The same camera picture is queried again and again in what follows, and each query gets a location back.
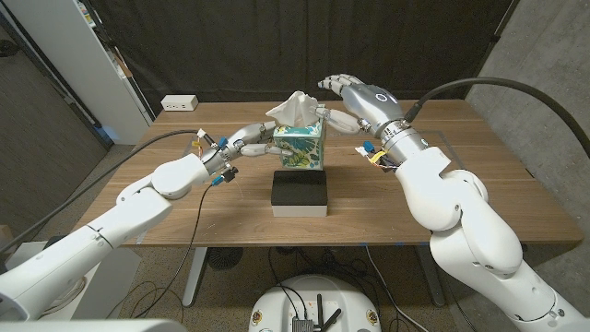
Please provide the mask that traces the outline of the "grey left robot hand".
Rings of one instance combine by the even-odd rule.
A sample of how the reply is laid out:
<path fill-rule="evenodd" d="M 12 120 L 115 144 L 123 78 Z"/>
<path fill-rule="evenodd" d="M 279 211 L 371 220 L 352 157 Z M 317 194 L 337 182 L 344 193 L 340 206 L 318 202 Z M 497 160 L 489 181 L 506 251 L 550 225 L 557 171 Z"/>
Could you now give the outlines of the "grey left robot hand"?
<path fill-rule="evenodd" d="M 202 154 L 208 174 L 213 175 L 225 169 L 232 160 L 239 157 L 257 157 L 274 154 L 281 157 L 291 157 L 294 152 L 290 148 L 279 148 L 272 145 L 276 122 L 262 122 L 248 124 L 233 135 L 214 141 L 205 131 L 200 130 L 198 136 L 210 146 Z"/>

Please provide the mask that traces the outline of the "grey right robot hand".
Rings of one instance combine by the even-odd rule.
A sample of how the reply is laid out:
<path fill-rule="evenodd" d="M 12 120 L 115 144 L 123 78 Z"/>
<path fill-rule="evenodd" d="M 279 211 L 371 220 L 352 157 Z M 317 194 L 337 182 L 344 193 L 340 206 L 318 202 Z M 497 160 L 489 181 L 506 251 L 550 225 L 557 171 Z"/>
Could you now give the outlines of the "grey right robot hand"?
<path fill-rule="evenodd" d="M 325 77 L 317 86 L 338 95 L 350 113 L 368 123 L 368 132 L 375 137 L 396 135 L 410 127 L 399 101 L 386 89 L 365 84 L 349 74 Z"/>

